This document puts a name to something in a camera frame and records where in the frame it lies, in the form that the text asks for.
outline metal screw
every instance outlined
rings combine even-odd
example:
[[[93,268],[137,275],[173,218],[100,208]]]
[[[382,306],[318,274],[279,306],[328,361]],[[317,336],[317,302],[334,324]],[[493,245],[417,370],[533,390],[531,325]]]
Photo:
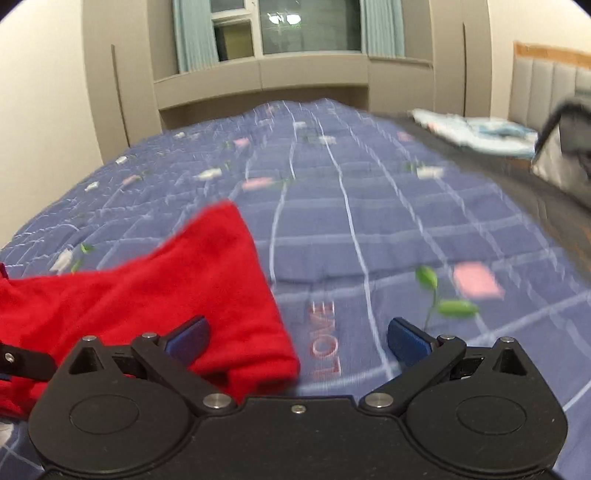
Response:
[[[296,413],[298,415],[301,415],[303,413],[306,413],[307,408],[303,405],[293,405],[291,406],[291,411],[293,413]]]
[[[203,405],[214,410],[229,407],[230,403],[232,403],[232,397],[225,393],[210,393],[203,399]]]
[[[394,399],[392,395],[388,395],[387,393],[370,393],[365,397],[365,403],[373,408],[386,408],[394,403]]]

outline white wall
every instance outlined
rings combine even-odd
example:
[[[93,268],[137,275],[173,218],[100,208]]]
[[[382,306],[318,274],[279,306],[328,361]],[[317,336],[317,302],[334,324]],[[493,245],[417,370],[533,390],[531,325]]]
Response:
[[[25,0],[0,22],[0,246],[101,164],[81,0]]]
[[[489,0],[492,36],[491,115],[507,118],[513,43],[591,53],[591,18],[572,0]]]

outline red towel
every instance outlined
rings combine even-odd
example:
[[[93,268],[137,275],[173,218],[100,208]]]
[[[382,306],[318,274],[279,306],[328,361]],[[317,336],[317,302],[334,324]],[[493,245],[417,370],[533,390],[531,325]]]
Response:
[[[238,209],[205,210],[151,255],[111,271],[0,278],[0,341],[59,363],[84,335],[105,345],[164,335],[197,315],[211,340],[191,370],[224,377],[238,401],[296,379],[299,363]],[[0,381],[0,413],[23,417],[45,383]]]

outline cabinet door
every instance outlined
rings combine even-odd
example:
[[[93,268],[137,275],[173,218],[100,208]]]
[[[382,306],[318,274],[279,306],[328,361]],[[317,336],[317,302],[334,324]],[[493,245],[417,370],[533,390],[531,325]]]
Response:
[[[462,0],[466,33],[466,116],[490,116],[491,19],[487,0]]]
[[[431,0],[435,111],[463,115],[465,55],[462,0]]]
[[[404,18],[405,56],[433,61],[431,5],[429,0],[401,0]]]
[[[103,163],[116,159],[129,145],[119,104],[119,87],[111,39],[109,14],[102,2],[83,4],[83,41],[86,83]]]
[[[372,59],[369,111],[395,115],[414,108],[433,110],[433,69],[429,64]]]

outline gray headboard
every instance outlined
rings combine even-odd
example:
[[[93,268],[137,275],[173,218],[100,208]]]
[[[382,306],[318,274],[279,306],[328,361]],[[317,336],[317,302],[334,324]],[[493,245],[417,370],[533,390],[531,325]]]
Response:
[[[580,90],[591,90],[591,69],[515,55],[509,120],[541,131],[554,108]]]

